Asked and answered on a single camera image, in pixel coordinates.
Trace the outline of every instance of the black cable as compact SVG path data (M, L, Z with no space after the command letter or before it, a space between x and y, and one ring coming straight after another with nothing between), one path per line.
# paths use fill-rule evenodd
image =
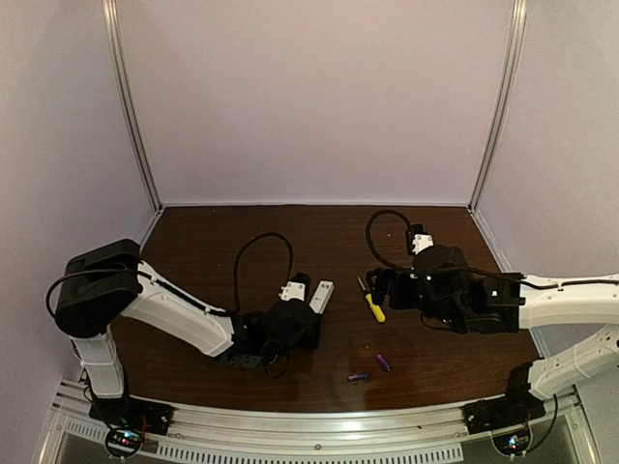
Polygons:
M88 392L88 391L90 391L90 397L86 396L86 392ZM92 391L90 390L90 385L87 385L87 386L84 388L84 390L82 390L81 394L84 396L84 399L85 399L86 401L88 401L90 404L93 404L93 405L94 405L95 400L94 400L94 399L93 399L93 397L92 397L92 396L93 396L93 394L92 394Z
M392 263L388 259L384 258L378 252L378 250L376 249L376 245L374 244L374 241L371 238L371 227L373 226L374 222L378 218L380 218L381 216L386 216L386 215L396 216L397 218L400 218L406 224L406 228L408 230L410 230L411 233L413 231L412 230L413 226L411 225L410 220L408 220L408 217L406 217L400 211L396 211L396 210L379 210L376 213L374 213L373 215L371 215L371 217L369 217L368 223L366 224L366 243L368 244L369 251L371 252L372 256L374 258L376 258L376 260L378 262L384 264L388 268L391 268L391 269L396 270L396 271L400 271L402 273L408 273L408 272L411 271L410 268L404 268L404 267L399 266L398 264Z
M60 284L62 284L66 280L69 280L70 278L75 278L75 277L90 276L93 274L114 274L114 273L134 274L138 276L145 276L147 278L152 278L150 274L147 274L143 271L138 271L136 269L90 269L88 271L79 271L78 273L66 274L60 277L59 279L57 279L47 289L47 293L45 295L45 308L47 309L47 312L53 319L56 318L54 311L51 309L51 302L50 302L51 294Z
M586 279L586 280L568 280L567 282L561 282L561 284L550 283L549 285L537 285L535 283L528 282L526 280L509 277L508 275L501 275L501 274L497 274L497 273L491 273L491 272L488 272L488 271L482 271L481 269L470 268L470 267L468 267L468 268L456 268L456 267L444 268L444 269L439 269L439 270L436 270L436 271L431 271L429 273L424 273L424 276L437 276L437 275L448 274L448 273L469 273L469 274L475 274L475 275L478 275L478 276L493 277L493 278L496 278L497 280L503 280L503 281L512 282L512 283L519 283L521 285L525 285L525 286L533 288L535 290L553 290L555 288L568 287L568 286L574 286L574 285L589 285L589 284L619 285L619 280L611 280L609 278L591 278L591 279Z
M234 287L234 313L241 312L241 297L239 296L239 265L241 263L241 257L243 256L243 253L245 253L245 251L253 244L268 237L275 237L282 240L285 243L286 248L288 248L288 269L286 274L286 281L290 280L290 275L292 274L292 263L294 262L294 249L292 248L292 244L290 243L290 241L279 232L265 232L264 234L252 237L251 240L249 240L241 247L241 249L239 249L239 252L236 254L236 258L234 258L234 269L232 270L232 280Z
M427 327L428 329L431 329L433 331L439 331L439 332L455 332L453 329L449 329L447 327L436 327L436 326L431 326L430 324L428 324L426 322L426 316L424 315L423 312L419 313L419 320L422 322L422 324Z
M537 448L539 448L544 443L544 441L550 435L550 432L552 431L554 424L557 422L557 416L559 415L559 399L557 398L556 394L553 397L554 397L554 414L552 415L552 422L550 423L550 426L548 427L548 430L545 432L545 435L542 437L542 439L538 443L536 443L533 447L531 447L530 449L526 451L527 454L529 452L535 451Z
M285 355L286 361L285 364L283 365L283 368L281 369L280 372L278 372L275 375L271 374L271 365L277 362L277 359L275 359L273 362L271 362L270 364L266 364L264 366L264 370L266 371L267 375L269 377L271 377L272 379L279 379L279 377L281 377L283 374L285 374L288 371L288 365L290 364L290 355Z

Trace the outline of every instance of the aluminum frame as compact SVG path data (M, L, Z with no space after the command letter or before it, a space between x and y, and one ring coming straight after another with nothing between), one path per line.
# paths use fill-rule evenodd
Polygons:
M146 244L148 244L148 241L151 238L151 235L153 235L153 232L155 232L155 228L157 227L157 224L161 220L163 213L165 212L165 208L166 208L165 206L162 206L155 213L155 215L151 218L151 221L148 224L148 228L146 229L146 232L144 233L144 235L142 236L142 240L140 241L140 247L139 247L140 252L144 250L144 247L146 247Z
M501 131L507 118L507 110L510 103L512 89L516 82L516 73L520 63L520 54L522 52L522 44L524 43L524 33L526 30L527 19L527 0L515 0L514 9L512 11L512 24L510 27L510 36L507 42L507 52L505 54L505 63L503 65L503 75L499 86L499 94L494 107L494 115L492 124L488 134L484 158L480 167L480 172L473 189L469 210L475 213L479 208L486 187L488 175L494 161L496 149L501 137Z
M125 53L123 51L123 42L121 39L116 0L103 0L103 15L105 19L105 29L107 30L107 39L109 41L112 64L114 65L116 83L118 85L118 94L120 97L121 106L123 108L123 114L125 116L125 122L127 123L129 139L132 143L135 162L137 163L137 169L142 179L142 183L144 184L151 208L155 213L158 213L162 209L162 202L157 192L153 172L148 162L148 158L146 157L146 149L144 148L142 134L139 129L139 124L137 123L132 90L129 83L127 65L125 63Z
M89 402L84 384L63 380L45 423L37 462L51 464L58 455L62 436L71 420L88 422ZM342 460L350 456L397 456L403 452L445 450L468 440L489 437L468 435L461 406L447 405L355 413L289 414L224 410L171 404L174 419L166 437L150 436L156 450L162 447L208 450L222 454L244 453L278 460ZM553 414L547 403L545 418ZM577 392L559 396L559 415L566 416L579 462L599 463L587 419Z

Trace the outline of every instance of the glass panel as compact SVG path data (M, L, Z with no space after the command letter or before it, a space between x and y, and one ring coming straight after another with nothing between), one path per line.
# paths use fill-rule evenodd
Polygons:
M544 437L549 426L550 420L545 420L531 427L533 430L531 446L535 446L537 441ZM464 442L462 450L465 463L505 464L509 462L506 456L494 448L489 437ZM578 458L565 417L558 418L544 443L526 456L527 464L575 464L577 462Z
M550 420L538 423L533 429L533 445L545 435ZM464 462L470 464L505 464L508 458L499 454L489 437L470 440L462 444ZM109 456L103 444L65 433L58 453L57 464L108 464ZM132 464L163 464L169 462L152 456L138 454L131 458ZM527 455L527 464L576 464L574 443L565 417L560 417L545 442Z

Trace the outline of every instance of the wire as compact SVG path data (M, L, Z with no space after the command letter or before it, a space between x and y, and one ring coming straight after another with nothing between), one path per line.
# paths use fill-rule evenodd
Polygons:
M90 392L90 397L86 396L86 392ZM92 390L90 390L90 385L87 385L81 393L84 396L84 399L88 401L90 404L94 404L95 400L93 399Z
M531 446L531 444L533 443L533 428L531 428L531 424L529 423L531 421L531 414L529 413L529 418L526 420L526 423L524 424L527 433L529 434L529 445L528 447Z
M130 452L123 451L122 453L118 452L115 448L111 447L109 444L114 438L114 435L117 434L118 432L131 432L132 434L136 434L139 437L138 440L135 440L135 442L137 443L137 447L133 448ZM107 450L107 452L109 452L112 456L117 457L121 460L134 456L138 451L141 450L143 443L144 443L144 435L141 435L139 434L139 432L135 432L134 430L131 430L127 427L110 428L107 431L105 438L103 439L103 445L105 446L105 449Z
M374 213L373 215L371 215L371 217L368 219L368 223L366 224L366 242L368 243L369 251L374 256L374 258L376 258L376 260L378 260L380 263L384 264L388 268L391 268L394 271L409 273L409 272L411 272L410 268L404 268L404 267L402 267L402 266L400 266L398 264L392 263L388 259L384 258L378 252L378 250L376 249L376 246L374 245L374 242L373 242L373 240L371 238L371 227L373 226L374 222L378 218L380 218L381 216L386 216L386 215L396 216L396 217L400 218L406 224L406 227L411 231L411 234L412 234L411 222L408 219L408 217L406 217L403 213L401 213L400 211L397 211L397 210L379 210L376 213ZM612 279L608 279L608 278L591 278L591 279L586 279L586 280L568 280L567 282L561 282L561 284L551 283L551 284L548 284L548 285L538 285L538 284L535 284L535 283L532 283L532 282L528 282L528 281L526 281L526 280L524 280L522 278L513 278L513 277L509 277L507 275L491 273L489 271L483 271L481 269L471 268L471 267L466 267L466 268L457 268L457 267L444 268L444 269L439 269L439 270L436 270L436 271L431 271L429 273L424 273L424 276L436 276L436 275L448 274L448 273L469 273L469 274L474 274L474 275L477 275L477 276L493 277L493 278L496 278L497 280L503 280L503 281L510 282L510 283L519 283L519 284L525 285L525 286L527 286L529 288L533 288L535 290L553 290L555 288L567 287L567 286L572 286L572 285L589 285L589 284L619 285L619 280L612 280Z
M71 279L71 278L75 278L75 277L81 277L81 276L91 276L91 275L96 275L96 274L133 274L133 275L137 275L137 276L145 276L147 278L152 278L152 276L150 274L147 274L143 271L138 271L136 269L89 269L87 271L79 271L78 273L72 273L72 274L65 274L62 277L58 278L54 283L52 283L49 288L47 289L47 293L45 294L45 308L47 309L47 312L49 313L49 315L52 317L52 319L56 318L56 315L54 314L54 311L51 309L51 295L53 294L54 290L61 285L63 282Z
M475 275L478 275L478 276L493 277L493 278L496 278L497 280L503 280L503 281L511 282L511 283L519 283L521 285L525 285L525 286L533 288L535 290L553 290L555 288L561 288L561 287L568 287L568 286L575 286L575 285L590 285L590 284L619 285L619 280L612 280L612 279L609 279L609 278L591 278L591 279L586 279L586 280L568 280L567 282L561 282L560 284L558 284L558 283L551 283L549 285L537 285L535 283L528 282L528 281L520 279L520 278L512 278L512 277L509 277L508 275L501 275L501 274L497 274L497 273L491 273L489 271L482 271L481 269L470 268L470 267L467 267L467 268L452 267L452 268L438 269L436 271L430 271L429 273L423 273L423 276L437 276L437 275L449 274L449 273L469 273L469 274L475 274Z
M439 332L455 332L453 329L448 329L447 327L436 327L436 326L431 326L430 324L428 324L426 322L426 316L424 315L423 312L419 313L419 320L422 322L422 324L427 327L428 329L431 329L433 331L439 331Z
M234 313L241 312L241 297L239 296L239 265L241 264L241 258L243 257L243 253L251 247L256 242L259 242L262 239L266 239L268 237L275 237L280 239L288 248L288 268L287 268L287 277L286 280L290 280L290 275L292 274L292 263L294 262L294 249L290 241L285 238L279 232L265 232L264 234L256 235L252 237L246 244L244 244L239 252L236 254L236 258L234 258L234 269L232 270L232 280L234 287Z
M290 364L290 355L285 355L284 357L285 357L285 362L284 362L283 368L281 369L280 372L278 372L275 375L271 373L271 365L275 364L278 361L278 358L275 358L273 362L271 362L270 364L265 364L264 370L267 373L267 375L271 377L272 379L279 379L279 377L281 377L283 374L285 374L288 371L288 365Z
M395 216L397 218L400 218L402 220L402 222L404 222L406 224L406 228L408 230L411 231L413 230L413 226L410 223L410 220L408 220L408 217L406 217L404 214L402 214L400 211L396 211L396 210L379 210L376 213L374 213L373 215L371 215L368 219L368 223L366 224L366 243L368 244L368 248L369 251L371 252L372 256L374 258L376 258L376 260L382 264L384 264L385 266L387 266L388 268L391 268L395 271L400 271L402 273L409 273L411 270L410 268L404 268L398 264L392 263L391 261L389 261L388 259L384 258L376 249L376 245L374 244L374 240L371 237L371 227L374 225L375 221L380 218L381 216Z
M544 436L540 439L540 441L526 451L527 454L535 451L544 443L544 441L550 435L554 424L557 422L557 416L559 415L559 399L557 398L556 394L554 394L552 397L554 398L554 414L552 415L552 421L550 422L550 426L548 427L548 430L545 432Z

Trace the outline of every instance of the yellow screwdriver handle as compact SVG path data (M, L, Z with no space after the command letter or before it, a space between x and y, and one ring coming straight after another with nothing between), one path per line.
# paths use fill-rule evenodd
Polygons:
M380 306L377 306L372 302L371 294L366 295L366 301L368 302L369 309L371 309L371 312L373 312L376 320L381 324L385 322L385 314L383 313L383 310L380 308Z

